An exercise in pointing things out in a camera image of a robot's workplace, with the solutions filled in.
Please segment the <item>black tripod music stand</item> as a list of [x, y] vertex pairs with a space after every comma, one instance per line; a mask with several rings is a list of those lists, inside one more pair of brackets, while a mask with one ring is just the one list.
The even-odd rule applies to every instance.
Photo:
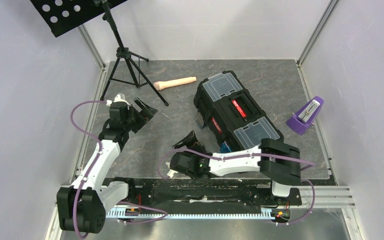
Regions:
[[138, 62], [135, 62], [132, 57], [137, 57], [138, 60], [149, 62], [150, 60], [144, 56], [132, 52], [123, 44], [121, 35], [118, 31], [115, 19], [111, 13], [113, 7], [123, 4], [124, 0], [32, 0], [31, 3], [40, 14], [46, 24], [49, 26], [52, 34], [57, 38], [83, 24], [102, 15], [102, 19], [106, 21], [117, 42], [116, 49], [116, 68], [121, 59], [130, 72], [132, 82], [114, 78], [115, 70], [109, 76], [105, 85], [100, 100], [103, 100], [111, 82], [119, 82], [128, 85], [133, 85], [136, 88], [141, 88], [149, 85], [156, 95], [161, 99], [165, 106], [169, 106], [167, 100], [153, 86], [149, 78], [141, 70]]

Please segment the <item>purple plastic scraper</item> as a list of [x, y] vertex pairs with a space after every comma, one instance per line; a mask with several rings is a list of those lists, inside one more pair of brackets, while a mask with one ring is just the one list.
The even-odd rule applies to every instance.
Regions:
[[286, 121], [286, 125], [292, 131], [302, 136], [313, 125], [323, 104], [324, 100], [321, 97], [313, 97]]

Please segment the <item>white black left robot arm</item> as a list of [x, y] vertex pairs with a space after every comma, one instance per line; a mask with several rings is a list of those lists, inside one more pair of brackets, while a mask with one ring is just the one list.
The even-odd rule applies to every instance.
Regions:
[[132, 104], [117, 95], [104, 102], [109, 118], [99, 135], [83, 129], [80, 132], [96, 140], [95, 150], [79, 176], [69, 185], [62, 186], [56, 194], [59, 225], [63, 231], [73, 231], [80, 239], [99, 233], [105, 215], [119, 202], [132, 204], [137, 191], [131, 179], [114, 180], [102, 187], [106, 175], [126, 145], [130, 132], [137, 133], [158, 112], [139, 98]]

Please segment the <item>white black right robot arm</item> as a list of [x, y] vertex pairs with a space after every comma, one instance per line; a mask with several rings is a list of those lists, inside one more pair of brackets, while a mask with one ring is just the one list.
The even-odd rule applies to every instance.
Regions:
[[278, 139], [263, 138], [259, 145], [227, 153], [206, 152], [192, 130], [176, 143], [168, 168], [191, 179], [211, 179], [234, 173], [259, 172], [270, 178], [269, 199], [282, 204], [301, 182], [300, 151]]

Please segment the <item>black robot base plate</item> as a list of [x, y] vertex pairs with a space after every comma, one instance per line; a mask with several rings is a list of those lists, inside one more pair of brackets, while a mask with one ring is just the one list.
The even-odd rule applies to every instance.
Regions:
[[126, 202], [169, 214], [256, 214], [262, 207], [302, 205], [292, 187], [285, 198], [272, 196], [266, 179], [129, 178]]

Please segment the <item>black plastic toolbox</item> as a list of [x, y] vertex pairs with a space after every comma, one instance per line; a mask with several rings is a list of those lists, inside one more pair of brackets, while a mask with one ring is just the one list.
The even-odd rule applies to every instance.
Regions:
[[262, 139], [284, 140], [232, 70], [202, 80], [193, 104], [197, 109], [195, 121], [201, 129], [209, 127], [221, 153], [250, 149]]

